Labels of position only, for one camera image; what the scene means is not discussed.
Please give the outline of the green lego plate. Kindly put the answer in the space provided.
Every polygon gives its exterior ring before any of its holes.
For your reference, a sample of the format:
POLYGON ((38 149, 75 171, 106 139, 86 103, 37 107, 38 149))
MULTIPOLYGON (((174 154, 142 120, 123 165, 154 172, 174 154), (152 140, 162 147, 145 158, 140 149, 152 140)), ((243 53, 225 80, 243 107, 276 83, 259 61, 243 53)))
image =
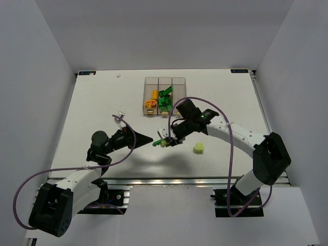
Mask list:
POLYGON ((160 145, 161 144, 161 142, 162 142, 162 140, 160 139, 160 140, 157 140, 157 141, 154 141, 153 143, 152 143, 152 146, 158 146, 158 145, 160 145))

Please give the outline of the green 2x3 lego brick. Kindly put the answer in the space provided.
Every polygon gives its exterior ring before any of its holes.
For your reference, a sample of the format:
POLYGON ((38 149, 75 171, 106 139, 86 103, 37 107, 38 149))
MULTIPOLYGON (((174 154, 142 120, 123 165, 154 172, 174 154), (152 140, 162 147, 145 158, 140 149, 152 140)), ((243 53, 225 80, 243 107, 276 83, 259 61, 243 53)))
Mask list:
POLYGON ((172 107, 172 98, 170 95, 168 97, 164 98, 164 103, 165 107, 172 107))

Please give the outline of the green 2x2 lego brick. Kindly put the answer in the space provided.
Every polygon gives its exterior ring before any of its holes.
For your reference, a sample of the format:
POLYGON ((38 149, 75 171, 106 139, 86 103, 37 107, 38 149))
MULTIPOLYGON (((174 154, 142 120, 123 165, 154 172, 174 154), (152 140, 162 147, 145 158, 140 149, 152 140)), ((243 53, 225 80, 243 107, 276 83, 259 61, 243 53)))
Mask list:
POLYGON ((166 99, 164 97, 158 99, 158 105, 159 107, 165 107, 166 106, 166 99))

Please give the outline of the green long lego brick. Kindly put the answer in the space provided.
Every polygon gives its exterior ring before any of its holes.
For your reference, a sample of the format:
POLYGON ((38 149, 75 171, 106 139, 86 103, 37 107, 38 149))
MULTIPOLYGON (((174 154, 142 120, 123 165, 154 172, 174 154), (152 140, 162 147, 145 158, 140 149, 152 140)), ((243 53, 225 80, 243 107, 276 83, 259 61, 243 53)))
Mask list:
POLYGON ((164 97, 164 96, 167 96, 169 95, 171 92, 173 91, 173 87, 172 86, 169 86, 167 89, 165 90, 161 90, 159 91, 159 97, 164 97))

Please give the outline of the yellow lego brick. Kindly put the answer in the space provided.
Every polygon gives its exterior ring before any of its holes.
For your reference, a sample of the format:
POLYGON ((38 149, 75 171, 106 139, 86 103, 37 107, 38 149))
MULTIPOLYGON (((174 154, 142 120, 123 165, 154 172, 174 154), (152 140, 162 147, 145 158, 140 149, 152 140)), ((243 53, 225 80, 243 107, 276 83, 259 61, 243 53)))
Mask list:
POLYGON ((158 100, 158 91, 157 90, 153 90, 152 91, 152 100, 158 100))

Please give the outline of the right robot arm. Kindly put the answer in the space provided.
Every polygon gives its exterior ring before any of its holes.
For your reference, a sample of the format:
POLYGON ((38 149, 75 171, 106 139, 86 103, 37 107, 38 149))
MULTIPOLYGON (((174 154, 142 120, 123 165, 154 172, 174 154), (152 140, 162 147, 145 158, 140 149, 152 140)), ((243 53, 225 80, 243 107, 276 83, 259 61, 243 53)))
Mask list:
POLYGON ((237 179, 227 190, 227 197, 249 198, 263 185, 272 186, 291 164, 291 158, 281 136, 275 132, 259 134, 228 121, 219 109, 201 111, 191 99, 177 105, 182 122, 169 123, 158 130, 161 147, 180 145, 194 132, 221 139, 246 153, 253 160, 253 167, 237 179))

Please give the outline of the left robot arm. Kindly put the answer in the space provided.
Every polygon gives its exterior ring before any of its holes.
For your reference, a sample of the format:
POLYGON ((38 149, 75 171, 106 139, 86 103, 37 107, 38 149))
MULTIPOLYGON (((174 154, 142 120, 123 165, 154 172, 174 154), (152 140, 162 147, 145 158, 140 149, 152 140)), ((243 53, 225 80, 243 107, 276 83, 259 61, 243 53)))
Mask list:
POLYGON ((32 208, 29 226, 56 237, 63 236, 74 215, 87 206, 102 207, 110 200, 108 185, 101 179, 112 162, 109 154, 124 147, 139 148, 152 141, 128 127, 117 130, 111 137, 104 131, 96 131, 86 160, 99 167, 77 170, 54 184, 43 184, 32 208))

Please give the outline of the light green sloped lego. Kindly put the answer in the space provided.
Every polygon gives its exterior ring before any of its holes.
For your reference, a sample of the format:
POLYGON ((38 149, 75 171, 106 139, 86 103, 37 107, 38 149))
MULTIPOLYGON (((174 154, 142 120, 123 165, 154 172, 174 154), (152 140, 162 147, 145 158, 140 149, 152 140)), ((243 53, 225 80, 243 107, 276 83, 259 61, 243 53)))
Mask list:
POLYGON ((195 154, 203 154, 204 152, 204 143, 202 142, 197 142, 195 146, 193 147, 193 152, 195 154))

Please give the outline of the left clear container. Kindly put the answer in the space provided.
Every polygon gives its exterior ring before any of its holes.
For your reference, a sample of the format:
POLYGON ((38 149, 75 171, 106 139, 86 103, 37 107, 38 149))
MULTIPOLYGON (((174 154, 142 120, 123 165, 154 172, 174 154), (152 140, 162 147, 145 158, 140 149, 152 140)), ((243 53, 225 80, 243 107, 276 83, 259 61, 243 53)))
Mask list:
POLYGON ((143 103, 142 103, 142 110, 144 115, 157 115, 158 114, 158 100, 157 100, 157 107, 156 108, 149 108, 145 107, 146 100, 151 100, 152 91, 158 91, 158 77, 146 77, 144 83, 144 92, 143 92, 143 103))

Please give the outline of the clear container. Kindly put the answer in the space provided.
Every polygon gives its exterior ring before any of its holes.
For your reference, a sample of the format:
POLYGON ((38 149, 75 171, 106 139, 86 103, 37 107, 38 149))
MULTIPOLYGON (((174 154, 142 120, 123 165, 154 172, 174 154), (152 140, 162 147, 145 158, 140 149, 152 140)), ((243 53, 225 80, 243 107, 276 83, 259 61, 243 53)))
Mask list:
POLYGON ((172 78, 172 104, 187 96, 186 79, 184 77, 173 77, 172 78))
MULTIPOLYGON (((167 89, 169 86, 172 86, 172 78, 171 77, 160 77, 159 80, 158 80, 158 92, 161 91, 161 90, 165 90, 167 89)), ((172 110, 172 107, 167 107, 168 110, 171 112, 172 110)))
POLYGON ((158 114, 158 100, 157 100, 157 107, 156 108, 149 108, 145 107, 146 100, 151 100, 152 91, 158 91, 158 77, 146 77, 144 83, 144 92, 143 92, 143 103, 142 103, 142 110, 144 115, 157 115, 158 114))

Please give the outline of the right clear container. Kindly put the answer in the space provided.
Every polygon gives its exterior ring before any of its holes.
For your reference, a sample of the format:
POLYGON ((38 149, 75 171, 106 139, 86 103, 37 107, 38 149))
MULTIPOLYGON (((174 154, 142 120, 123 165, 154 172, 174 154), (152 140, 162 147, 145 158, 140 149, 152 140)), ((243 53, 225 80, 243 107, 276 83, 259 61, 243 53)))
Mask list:
POLYGON ((173 77, 172 78, 172 104, 187 96, 186 79, 184 77, 173 77))

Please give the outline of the middle clear container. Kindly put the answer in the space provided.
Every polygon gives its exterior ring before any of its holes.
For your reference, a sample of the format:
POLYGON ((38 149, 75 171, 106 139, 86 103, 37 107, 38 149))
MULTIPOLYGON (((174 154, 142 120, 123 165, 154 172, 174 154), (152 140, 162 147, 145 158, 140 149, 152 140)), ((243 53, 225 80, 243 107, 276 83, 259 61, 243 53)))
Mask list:
MULTIPOLYGON (((161 91, 161 90, 165 90, 167 89, 169 86, 172 86, 172 78, 171 77, 160 77, 159 80, 158 80, 158 92, 161 91)), ((171 112, 172 110, 172 107, 167 107, 168 110, 171 112)))

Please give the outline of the blue label sticker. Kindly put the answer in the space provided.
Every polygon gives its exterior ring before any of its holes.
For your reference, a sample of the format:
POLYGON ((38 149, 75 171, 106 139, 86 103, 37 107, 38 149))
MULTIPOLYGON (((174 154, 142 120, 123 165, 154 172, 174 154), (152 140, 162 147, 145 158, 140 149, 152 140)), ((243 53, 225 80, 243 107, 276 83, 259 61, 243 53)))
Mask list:
POLYGON ((78 76, 95 75, 96 71, 79 71, 78 76))
POLYGON ((231 69, 231 73, 248 73, 248 69, 231 69))

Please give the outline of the left blue label sticker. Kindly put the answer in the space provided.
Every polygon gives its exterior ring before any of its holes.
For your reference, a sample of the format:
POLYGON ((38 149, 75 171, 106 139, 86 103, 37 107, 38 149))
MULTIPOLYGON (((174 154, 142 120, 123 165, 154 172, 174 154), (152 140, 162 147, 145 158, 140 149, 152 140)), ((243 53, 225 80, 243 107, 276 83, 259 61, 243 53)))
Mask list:
POLYGON ((96 71, 79 71, 78 76, 95 75, 96 71))

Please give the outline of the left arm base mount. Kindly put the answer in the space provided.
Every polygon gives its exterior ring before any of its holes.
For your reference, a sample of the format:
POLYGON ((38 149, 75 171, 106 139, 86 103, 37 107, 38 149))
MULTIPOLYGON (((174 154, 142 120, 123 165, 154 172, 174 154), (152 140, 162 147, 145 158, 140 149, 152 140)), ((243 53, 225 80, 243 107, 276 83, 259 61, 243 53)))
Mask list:
POLYGON ((89 215, 123 215, 128 207, 130 188, 109 186, 105 180, 92 182, 98 187, 98 198, 89 203, 79 214, 89 215))

